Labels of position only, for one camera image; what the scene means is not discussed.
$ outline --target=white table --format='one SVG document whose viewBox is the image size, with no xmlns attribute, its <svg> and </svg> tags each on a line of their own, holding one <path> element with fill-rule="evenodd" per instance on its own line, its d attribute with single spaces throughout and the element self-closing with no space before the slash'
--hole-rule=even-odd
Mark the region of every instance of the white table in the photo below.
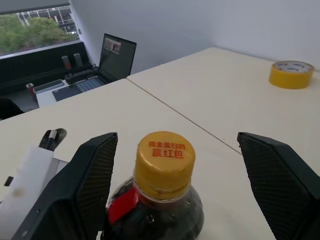
<svg viewBox="0 0 320 240">
<path fill-rule="evenodd" d="M 320 175 L 320 73 L 308 88 L 282 89 L 268 81 L 271 65 L 209 48 L 128 79 L 235 151 L 238 132 L 270 137 L 289 144 Z"/>
<path fill-rule="evenodd" d="M 48 91 L 44 91 L 44 92 L 36 94 L 36 99 L 38 101 L 39 108 L 43 108 L 45 106 L 55 104 L 57 102 L 55 99 L 55 96 L 52 92 L 55 90 L 63 89 L 65 87 L 69 86 L 69 84 L 67 83 L 66 80 L 62 80 L 62 82 L 64 83 L 63 86 L 58 86 L 58 87 L 50 89 Z"/>
<path fill-rule="evenodd" d="M 38 145 L 46 130 L 56 128 L 67 130 L 55 151 L 55 157 L 66 161 L 90 138 L 118 132 L 111 193 L 132 175 L 137 144 L 146 134 L 181 134 L 196 152 L 192 184 L 205 214 L 199 240 L 274 239 L 252 194 L 242 156 L 126 79 L 1 121 L 0 183 L 16 175 L 28 146 Z M 5 193 L 1 184 L 0 197 Z"/>
</svg>

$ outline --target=yellow bottle cap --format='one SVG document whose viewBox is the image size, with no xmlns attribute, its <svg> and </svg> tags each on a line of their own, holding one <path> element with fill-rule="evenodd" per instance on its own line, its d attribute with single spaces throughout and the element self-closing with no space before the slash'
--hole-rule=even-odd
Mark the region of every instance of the yellow bottle cap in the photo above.
<svg viewBox="0 0 320 240">
<path fill-rule="evenodd" d="M 190 185 L 195 159 L 194 148 L 183 136 L 169 131 L 150 133 L 138 145 L 135 183 L 147 197 L 178 198 Z"/>
</svg>

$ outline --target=plastic bottle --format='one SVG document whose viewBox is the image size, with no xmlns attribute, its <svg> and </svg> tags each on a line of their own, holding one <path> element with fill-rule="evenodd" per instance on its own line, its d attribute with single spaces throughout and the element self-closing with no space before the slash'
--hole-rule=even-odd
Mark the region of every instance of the plastic bottle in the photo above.
<svg viewBox="0 0 320 240">
<path fill-rule="evenodd" d="M 110 240 L 194 240 L 204 213 L 191 186 L 196 154 L 173 132 L 158 131 L 138 145 L 133 176 L 111 197 Z"/>
</svg>

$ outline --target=packing tape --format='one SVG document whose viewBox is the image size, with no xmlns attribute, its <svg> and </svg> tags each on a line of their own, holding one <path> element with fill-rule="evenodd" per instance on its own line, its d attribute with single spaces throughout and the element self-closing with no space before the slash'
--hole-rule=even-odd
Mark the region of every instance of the packing tape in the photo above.
<svg viewBox="0 0 320 240">
<path fill-rule="evenodd" d="M 272 65 L 269 82 L 284 89 L 303 89 L 309 85 L 314 66 L 302 61 L 279 61 Z"/>
</svg>

